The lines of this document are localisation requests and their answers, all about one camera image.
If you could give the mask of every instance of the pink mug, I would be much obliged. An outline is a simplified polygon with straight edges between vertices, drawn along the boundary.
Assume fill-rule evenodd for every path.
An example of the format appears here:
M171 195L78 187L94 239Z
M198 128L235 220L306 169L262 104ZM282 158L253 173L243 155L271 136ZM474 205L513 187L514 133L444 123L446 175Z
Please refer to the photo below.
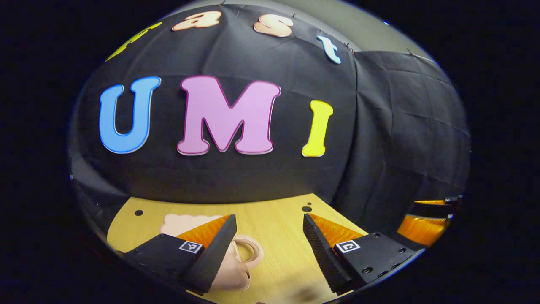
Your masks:
M253 249L253 255L247 261L242 260L237 244L246 244ZM244 234L235 235L211 289L245 290L249 288L251 282L249 270L262 262L264 254L262 246L256 240Z
M160 233L177 236L220 217L221 216L219 215L192 216L167 214L163 220L163 226L160 229ZM253 249L253 255L247 261L244 262L242 260L237 244L246 244ZM223 262L219 267L218 274L215 276L211 289L245 290L249 288L249 283L251 282L249 270L260 264L263 258L264 251L261 244L247 235L235 235L225 253Z

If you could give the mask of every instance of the black fabric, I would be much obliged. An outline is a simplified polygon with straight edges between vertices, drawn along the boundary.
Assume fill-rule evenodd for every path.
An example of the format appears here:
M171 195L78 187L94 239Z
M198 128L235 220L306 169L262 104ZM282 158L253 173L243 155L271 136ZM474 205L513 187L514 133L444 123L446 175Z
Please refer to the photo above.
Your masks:
M209 10L222 12L218 25L171 30L187 16ZM470 136L457 92L436 64L386 51L353 55L331 35L296 19L291 36L264 35L253 30L263 14L292 18L251 5L184 11L162 19L162 25L102 64L85 85L73 115L71 166L83 168L73 170L74 179L117 197L186 203L315 193L364 230L384 234L398 228L412 201L463 192ZM341 64L328 59L317 35L337 45ZM195 75L215 76L231 105L253 81L279 85L271 118L273 151L244 155L231 144L220 153L204 126L209 152L179 154L186 106L180 82ZM161 78L152 94L148 139L133 153L114 154L99 137L99 97L113 85L124 86L116 127L126 133L133 115L129 87L147 76ZM334 109L323 157L301 154L311 130L312 100ZM89 172L99 178L86 178ZM96 221L108 227L115 214L111 209Z
M354 57L354 139L333 206L368 232L390 234L413 201L464 191L470 135L458 94L435 63L387 51Z
M207 10L222 12L209 28L172 31L187 16ZM337 52L337 65L325 55L316 36L326 35L294 21L293 35L277 38L253 30L253 23L272 10L249 5L199 8L166 18L159 27L104 63L89 79L75 113L75 142L91 167L114 187L145 199L224 203L280 199L315 192L331 201L345 169L355 107L352 55ZM206 127L210 151L185 156L176 151L183 137L186 92L180 82L194 75L215 76L230 104L252 81L278 84L281 95L272 111L271 153L244 155L231 145L220 153ZM150 134L144 146L130 154L114 154L101 143L99 97L112 85L126 89L118 99L117 129L131 129L131 83L145 76L162 82L152 94ZM310 102L322 100L334 108L328 125L324 157L303 157L312 123ZM233 142L240 138L237 132Z

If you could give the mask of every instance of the pink letter m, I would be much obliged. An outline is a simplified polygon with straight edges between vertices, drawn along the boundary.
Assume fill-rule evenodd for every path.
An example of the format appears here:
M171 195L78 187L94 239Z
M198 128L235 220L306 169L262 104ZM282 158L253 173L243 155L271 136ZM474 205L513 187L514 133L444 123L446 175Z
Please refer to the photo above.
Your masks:
M177 150L184 155L202 155L210 149L203 138L203 124L212 135L220 152L227 151L238 128L243 123L242 137L234 145L242 154L265 154L272 151L270 118L274 100L281 93L278 85L254 81L231 107L213 76L186 78L180 87L187 92L184 139Z

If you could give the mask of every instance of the wooden tabletop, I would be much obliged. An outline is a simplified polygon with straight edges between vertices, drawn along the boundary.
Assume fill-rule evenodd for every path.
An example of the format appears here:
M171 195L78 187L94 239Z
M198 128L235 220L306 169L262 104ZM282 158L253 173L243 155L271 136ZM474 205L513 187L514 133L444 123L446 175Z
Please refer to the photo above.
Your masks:
M167 214L235 214L237 233L257 240L265 251L264 259L249 270L252 280L247 290L211 290L199 297L219 304L320 304L338 296L330 291L304 236L302 224L306 212L302 207L310 207L310 213L367 234L314 194L230 204L168 203L132 197L112 221L107 242L114 250L128 252L158 235ZM251 249L243 244L238 247L246 260Z

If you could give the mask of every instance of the mug handle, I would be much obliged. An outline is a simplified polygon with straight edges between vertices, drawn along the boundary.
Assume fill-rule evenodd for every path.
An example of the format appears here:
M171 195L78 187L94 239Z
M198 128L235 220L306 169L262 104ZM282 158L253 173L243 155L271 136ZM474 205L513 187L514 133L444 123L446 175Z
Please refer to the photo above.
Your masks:
M265 252L264 250L262 250L262 246L261 244L259 244L259 242L252 239L250 236L244 234L237 234L234 237L234 241L236 243L246 244L253 249L253 255L251 256L251 258L244 262L247 269L251 269L260 264L260 262L262 262L262 258L265 256Z

